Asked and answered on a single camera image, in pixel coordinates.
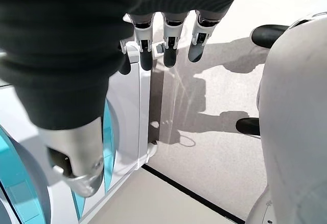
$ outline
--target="black handle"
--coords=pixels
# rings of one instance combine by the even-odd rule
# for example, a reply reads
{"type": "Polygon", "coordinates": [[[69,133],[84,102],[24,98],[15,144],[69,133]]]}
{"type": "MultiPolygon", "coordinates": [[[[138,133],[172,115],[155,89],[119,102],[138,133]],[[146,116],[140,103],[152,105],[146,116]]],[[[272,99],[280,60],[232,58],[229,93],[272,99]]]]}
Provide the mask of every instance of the black handle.
{"type": "Polygon", "coordinates": [[[257,27],[252,32],[252,42],[264,48],[271,48],[288,27],[285,25],[263,25],[257,27]]]}

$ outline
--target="beige floor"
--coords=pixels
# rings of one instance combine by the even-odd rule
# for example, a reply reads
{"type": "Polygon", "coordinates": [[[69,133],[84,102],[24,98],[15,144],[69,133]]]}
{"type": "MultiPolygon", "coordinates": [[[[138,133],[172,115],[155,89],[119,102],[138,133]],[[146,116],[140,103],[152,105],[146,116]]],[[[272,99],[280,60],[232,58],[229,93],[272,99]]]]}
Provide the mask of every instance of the beige floor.
{"type": "Polygon", "coordinates": [[[89,224],[233,224],[158,177],[140,169],[89,224]]]}
{"type": "MultiPolygon", "coordinates": [[[[263,24],[291,24],[326,2],[235,0],[198,63],[187,58],[190,13],[176,66],[167,69],[159,60],[152,75],[150,140],[160,143],[150,166],[246,219],[267,184],[260,140],[235,130],[239,118],[258,116],[256,93],[268,54],[249,35],[263,24]]],[[[154,41],[162,41],[160,15],[154,24],[154,41]]]]}

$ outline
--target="robotic finger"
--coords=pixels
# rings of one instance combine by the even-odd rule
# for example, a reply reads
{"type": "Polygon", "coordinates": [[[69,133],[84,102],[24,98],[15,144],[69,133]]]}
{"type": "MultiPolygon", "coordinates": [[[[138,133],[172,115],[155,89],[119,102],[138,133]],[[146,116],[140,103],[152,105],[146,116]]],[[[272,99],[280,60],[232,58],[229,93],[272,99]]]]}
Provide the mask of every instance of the robotic finger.
{"type": "Polygon", "coordinates": [[[153,39],[153,16],[129,15],[134,25],[135,39],[139,45],[141,67],[145,71],[152,69],[152,39],[153,39]]]}
{"type": "Polygon", "coordinates": [[[178,41],[188,12],[180,14],[165,12],[162,15],[164,17],[163,39],[165,40],[163,63],[166,67],[173,67],[176,63],[178,41]]]}
{"type": "Polygon", "coordinates": [[[191,62],[198,62],[201,59],[206,42],[226,14],[226,12],[216,13],[203,10],[196,11],[196,13],[192,42],[189,49],[189,60],[191,62]]]}
{"type": "Polygon", "coordinates": [[[124,63],[123,66],[119,69],[119,72],[123,75],[127,75],[131,71],[131,63],[127,53],[126,40],[119,41],[118,49],[121,50],[124,54],[124,63]]]}

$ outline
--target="black floor strip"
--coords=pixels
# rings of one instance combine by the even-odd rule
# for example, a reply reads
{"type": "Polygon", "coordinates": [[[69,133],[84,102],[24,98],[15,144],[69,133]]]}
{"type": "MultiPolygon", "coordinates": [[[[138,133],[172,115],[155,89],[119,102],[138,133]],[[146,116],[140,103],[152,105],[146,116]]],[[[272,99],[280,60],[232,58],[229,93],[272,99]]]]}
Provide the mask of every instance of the black floor strip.
{"type": "Polygon", "coordinates": [[[172,185],[173,187],[177,188],[179,191],[187,194],[191,198],[195,199],[196,201],[200,202],[201,204],[207,206],[208,208],[212,209],[213,211],[217,212],[218,214],[226,217],[227,219],[230,219],[231,221],[237,223],[237,224],[244,224],[245,221],[238,218],[237,216],[229,213],[228,211],[218,207],[217,205],[211,203],[210,201],[206,200],[205,198],[197,195],[196,193],[192,192],[191,190],[187,189],[186,187],[180,185],[179,183],[175,182],[174,180],[166,177],[164,174],[160,173],[159,171],[155,170],[154,168],[151,168],[149,165],[144,164],[142,166],[143,169],[146,171],[152,173],[153,175],[159,177],[163,181],[167,182],[168,184],[172,185]]]}

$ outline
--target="silver metal joint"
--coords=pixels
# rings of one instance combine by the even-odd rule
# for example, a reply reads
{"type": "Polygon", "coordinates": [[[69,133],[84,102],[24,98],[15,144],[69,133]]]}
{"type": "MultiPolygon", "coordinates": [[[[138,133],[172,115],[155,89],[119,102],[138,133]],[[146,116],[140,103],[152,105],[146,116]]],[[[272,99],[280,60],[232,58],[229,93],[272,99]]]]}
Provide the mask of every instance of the silver metal joint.
{"type": "Polygon", "coordinates": [[[94,195],[104,174],[101,118],[71,130],[38,131],[53,171],[78,195],[94,195]]]}

